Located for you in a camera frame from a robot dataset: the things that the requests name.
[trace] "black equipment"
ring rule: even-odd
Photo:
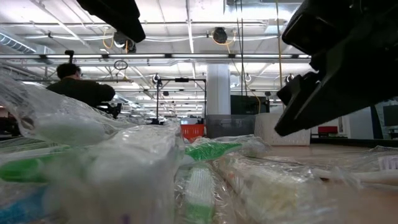
[[[226,35],[224,28],[216,27],[213,33],[213,39],[215,42],[219,44],[225,44],[226,40],[228,39],[228,36]]]
[[[286,136],[398,95],[398,3],[305,0],[282,39],[311,55],[317,72],[296,75],[277,95]]]
[[[398,105],[383,107],[384,125],[398,126]]]
[[[135,0],[77,0],[91,15],[96,15],[134,43],[145,39],[145,32],[139,21],[139,10]]]
[[[122,104],[118,103],[116,106],[111,106],[109,103],[102,103],[97,107],[97,109],[110,114],[114,119],[117,119],[119,113],[122,111]]]
[[[259,106],[260,113],[269,113],[270,101],[266,97],[231,95],[231,115],[255,115]]]
[[[120,31],[117,31],[113,34],[113,40],[115,41],[115,43],[121,46],[120,48],[127,49],[127,53],[137,52],[136,43],[134,43],[134,41],[132,41],[126,35],[122,34]]]

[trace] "white wall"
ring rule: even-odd
[[[372,114],[370,108],[351,113],[349,131],[352,139],[373,139]]]

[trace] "red basket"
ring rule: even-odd
[[[181,124],[182,136],[191,140],[205,134],[204,124]]]

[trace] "ceiling beam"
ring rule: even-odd
[[[63,29],[65,29],[68,33],[70,33],[72,36],[74,36],[75,38],[77,38],[84,46],[88,47],[90,50],[92,50],[93,52],[96,52],[96,50],[94,50],[89,43],[87,43],[85,40],[83,40],[82,38],[80,38],[77,34],[75,34],[72,30],[70,30],[63,22],[61,22],[60,19],[58,19],[55,15],[53,15],[50,11],[48,11],[45,6],[42,3],[37,2],[36,0],[30,0],[31,3],[33,3],[35,6],[37,6],[41,11],[45,12],[46,14],[48,14],[50,17],[52,17],[53,19],[56,20],[57,24],[62,27]]]

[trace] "person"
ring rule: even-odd
[[[57,75],[61,80],[49,85],[48,90],[82,101],[92,107],[97,107],[104,101],[111,101],[115,96],[114,89],[109,85],[81,80],[81,69],[75,64],[59,65]]]

